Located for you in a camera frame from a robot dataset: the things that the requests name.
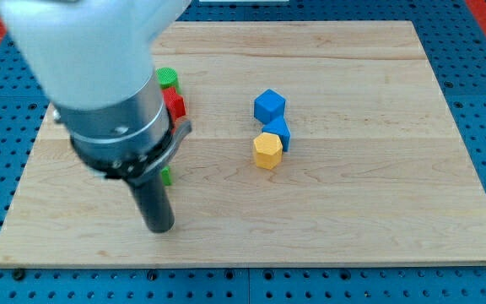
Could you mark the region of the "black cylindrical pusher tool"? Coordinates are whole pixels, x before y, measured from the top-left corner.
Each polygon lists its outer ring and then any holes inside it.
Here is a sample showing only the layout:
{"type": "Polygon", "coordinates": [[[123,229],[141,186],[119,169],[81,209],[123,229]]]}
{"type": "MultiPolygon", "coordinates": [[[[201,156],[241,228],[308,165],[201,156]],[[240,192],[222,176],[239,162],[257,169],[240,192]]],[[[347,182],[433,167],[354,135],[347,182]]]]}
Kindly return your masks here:
{"type": "Polygon", "coordinates": [[[161,175],[155,173],[144,181],[128,180],[127,185],[148,229],[153,233],[169,231],[175,223],[175,216],[161,175]]]}

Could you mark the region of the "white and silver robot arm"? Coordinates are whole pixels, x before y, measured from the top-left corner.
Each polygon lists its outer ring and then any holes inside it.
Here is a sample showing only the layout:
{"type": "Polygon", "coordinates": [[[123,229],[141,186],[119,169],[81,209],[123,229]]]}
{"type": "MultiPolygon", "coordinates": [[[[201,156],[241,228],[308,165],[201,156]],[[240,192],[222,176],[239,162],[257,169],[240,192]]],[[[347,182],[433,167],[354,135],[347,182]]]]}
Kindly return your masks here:
{"type": "Polygon", "coordinates": [[[131,189],[147,227],[175,216],[161,171],[191,132],[165,105],[151,43],[184,0],[0,0],[5,24],[81,161],[131,189]]]}

